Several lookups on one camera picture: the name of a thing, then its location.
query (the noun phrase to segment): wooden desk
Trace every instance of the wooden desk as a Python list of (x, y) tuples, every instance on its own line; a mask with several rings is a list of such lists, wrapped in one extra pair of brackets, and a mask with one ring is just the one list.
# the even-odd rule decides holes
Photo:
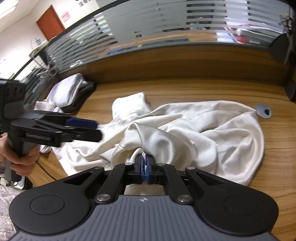
[[(296, 105), (288, 100), (282, 87), (247, 80), (205, 78), (105, 83), (98, 85), (77, 116), (108, 123), (112, 119), (113, 101), (138, 92), (146, 93), (152, 109), (165, 103), (209, 100), (237, 101), (253, 108), (256, 103), (269, 105), (273, 117), (268, 120), (259, 117), (265, 135), (265, 155), (250, 187), (267, 193), (279, 206), (279, 218), (272, 233), (279, 240), (295, 240)], [(39, 164), (55, 179), (66, 176), (53, 154), (43, 155)], [(38, 165), (30, 176), (36, 186), (51, 182), (53, 178)]]

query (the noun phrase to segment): human hand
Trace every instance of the human hand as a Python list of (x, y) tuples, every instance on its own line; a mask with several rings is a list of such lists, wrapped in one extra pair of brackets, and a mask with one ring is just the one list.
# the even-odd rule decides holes
[(0, 162), (4, 163), (5, 158), (12, 162), (11, 169), (20, 176), (28, 176), (33, 171), (36, 161), (40, 157), (39, 145), (34, 146), (28, 155), (18, 157), (6, 144), (7, 135), (0, 138)]

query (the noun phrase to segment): white satin fabric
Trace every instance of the white satin fabric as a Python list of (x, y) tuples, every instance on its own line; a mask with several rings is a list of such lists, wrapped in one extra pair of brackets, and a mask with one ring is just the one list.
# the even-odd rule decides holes
[[(264, 136), (255, 109), (231, 101), (171, 103), (151, 111), (145, 94), (118, 98), (113, 120), (99, 125), (99, 143), (73, 141), (53, 148), (68, 175), (94, 166), (106, 170), (135, 162), (137, 154), (178, 170), (194, 166), (248, 185), (264, 153)], [(131, 185), (128, 194), (157, 194), (161, 188)]]

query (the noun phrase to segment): blue gripper pad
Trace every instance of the blue gripper pad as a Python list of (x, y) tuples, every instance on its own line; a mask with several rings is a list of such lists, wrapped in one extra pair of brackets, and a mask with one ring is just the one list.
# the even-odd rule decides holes
[(145, 156), (145, 175), (146, 175), (146, 183), (150, 182), (150, 163), (149, 160), (147, 158), (147, 156)]
[(95, 130), (98, 124), (94, 120), (85, 120), (85, 119), (72, 117), (66, 120), (66, 126), (82, 127), (82, 128)]
[(141, 175), (141, 183), (144, 183), (144, 179), (145, 179), (145, 160), (144, 157), (141, 156), (141, 167), (140, 167), (140, 175)]

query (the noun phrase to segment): striped window film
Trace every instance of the striped window film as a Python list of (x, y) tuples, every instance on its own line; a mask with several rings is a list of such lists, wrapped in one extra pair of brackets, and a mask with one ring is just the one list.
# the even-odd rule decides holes
[(91, 17), (47, 51), (59, 72), (143, 48), (231, 43), (267, 48), (293, 16), (278, 0), (130, 0)]
[(26, 93), (24, 96), (25, 109), (29, 110), (38, 99), (51, 79), (40, 78), (39, 73), (45, 71), (45, 63), (40, 56), (32, 60), (15, 78), (21, 83), (26, 84)]

